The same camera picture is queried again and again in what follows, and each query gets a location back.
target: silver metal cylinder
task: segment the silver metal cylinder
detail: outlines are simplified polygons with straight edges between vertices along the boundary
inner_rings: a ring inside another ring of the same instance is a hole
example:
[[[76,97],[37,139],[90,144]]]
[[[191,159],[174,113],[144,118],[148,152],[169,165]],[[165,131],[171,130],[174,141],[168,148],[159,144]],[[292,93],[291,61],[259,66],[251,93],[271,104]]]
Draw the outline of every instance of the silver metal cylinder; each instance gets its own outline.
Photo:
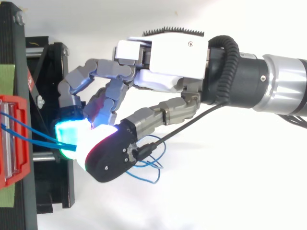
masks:
[[[268,65],[268,88],[253,108],[258,112],[291,114],[300,105],[306,90],[307,74],[299,59],[264,55]]]
[[[53,152],[34,152],[33,161],[55,161]]]
[[[27,58],[38,58],[41,56],[42,52],[43,52],[42,47],[37,47],[37,48],[27,48],[25,49],[25,53]]]

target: red object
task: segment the red object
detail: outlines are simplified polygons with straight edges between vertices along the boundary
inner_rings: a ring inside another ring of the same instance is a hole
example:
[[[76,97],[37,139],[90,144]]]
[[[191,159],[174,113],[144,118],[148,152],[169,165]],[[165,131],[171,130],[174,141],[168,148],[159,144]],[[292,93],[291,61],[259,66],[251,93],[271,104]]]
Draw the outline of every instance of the red object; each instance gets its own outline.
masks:
[[[18,96],[0,95],[0,100],[3,103],[14,103],[13,116],[17,120],[27,123],[27,102],[26,99]],[[19,135],[28,138],[28,130],[22,125],[14,122],[14,131]],[[29,143],[20,138],[15,138],[15,154],[16,154],[16,168],[12,177],[5,179],[4,173],[4,153],[2,148],[2,132],[0,131],[0,188],[7,187],[21,179],[23,179],[30,172],[29,160]]]
[[[28,88],[30,92],[32,92],[33,86],[34,86],[34,80],[32,78],[30,70],[28,69]]]

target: black cable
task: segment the black cable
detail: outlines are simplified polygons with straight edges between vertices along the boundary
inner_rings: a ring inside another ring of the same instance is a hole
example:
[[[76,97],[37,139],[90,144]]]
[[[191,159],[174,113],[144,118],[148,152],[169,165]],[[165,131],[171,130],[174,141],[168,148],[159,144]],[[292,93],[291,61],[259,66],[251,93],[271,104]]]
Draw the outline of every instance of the black cable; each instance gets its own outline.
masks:
[[[297,117],[297,119],[299,119],[300,121],[302,121],[302,122],[307,122],[307,121],[305,121],[303,118],[301,118],[300,116],[296,116]]]
[[[307,121],[305,121],[301,117],[296,118],[291,115],[278,115],[278,116],[280,116],[283,120],[289,122],[292,125],[299,126],[302,128],[307,128]]]
[[[184,125],[182,125],[181,127],[175,129],[174,131],[170,132],[169,134],[165,135],[164,137],[162,137],[160,140],[155,142],[155,145],[158,146],[160,144],[162,144],[163,142],[165,142],[166,140],[170,139],[172,136],[176,135],[177,133],[181,132],[182,130],[184,130],[185,128],[189,127],[190,125],[193,125],[195,122],[197,122],[198,120],[200,120],[201,118],[203,118],[204,116],[206,116],[207,114],[213,112],[214,110],[217,110],[219,108],[222,108],[223,106],[227,105],[227,102],[218,104],[208,110],[206,110],[205,112],[201,113],[200,115],[198,115],[196,118],[190,120],[189,122],[185,123]]]
[[[156,142],[152,142],[146,145],[143,145],[139,148],[137,148],[135,151],[132,152],[134,158],[138,161],[142,161],[144,160],[146,157],[148,157],[157,147],[158,145],[164,143],[166,140],[170,139],[171,137],[173,137],[174,135],[176,135],[177,133],[181,132],[182,130],[184,130],[185,128],[189,127],[190,125],[194,124],[195,122],[197,122],[199,119],[203,118],[204,116],[206,116],[207,114],[213,112],[214,110],[217,110],[219,108],[222,108],[223,106],[227,105],[228,102],[223,102],[220,103],[208,110],[206,110],[205,112],[201,113],[200,115],[198,115],[196,118],[190,120],[189,122],[185,123],[184,125],[182,125],[181,127],[175,129],[174,131],[170,132],[169,134],[165,135],[163,138],[161,138],[160,140],[156,141]]]
[[[239,65],[240,52],[233,38],[221,35],[209,40],[209,47],[224,48],[226,56],[221,77],[217,84],[215,103],[229,102],[232,83]]]

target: green tape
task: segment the green tape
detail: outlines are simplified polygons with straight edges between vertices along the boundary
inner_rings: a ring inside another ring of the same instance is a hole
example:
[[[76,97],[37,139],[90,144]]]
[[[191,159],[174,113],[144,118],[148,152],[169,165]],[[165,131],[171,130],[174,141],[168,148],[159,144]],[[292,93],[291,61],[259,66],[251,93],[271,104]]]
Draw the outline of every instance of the green tape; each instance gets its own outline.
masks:
[[[14,207],[15,184],[0,189],[0,207]]]
[[[0,65],[0,94],[13,94],[14,74],[15,65]],[[0,207],[14,207],[14,199],[15,184],[0,189]]]
[[[12,95],[15,65],[0,65],[0,94]]]

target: red plastic part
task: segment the red plastic part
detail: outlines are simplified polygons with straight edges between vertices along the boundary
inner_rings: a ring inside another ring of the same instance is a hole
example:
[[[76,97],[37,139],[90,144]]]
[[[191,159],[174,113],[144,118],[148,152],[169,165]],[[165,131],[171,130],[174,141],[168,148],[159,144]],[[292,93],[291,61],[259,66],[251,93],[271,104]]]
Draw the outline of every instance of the red plastic part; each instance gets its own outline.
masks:
[[[27,101],[18,96],[0,95],[0,100],[7,103],[15,103],[14,118],[27,124]],[[28,138],[28,130],[17,122],[14,123],[15,132]],[[5,181],[4,160],[2,150],[2,135],[0,131],[0,188],[10,186],[23,179],[30,172],[29,143],[20,138],[15,138],[16,166],[18,172]]]

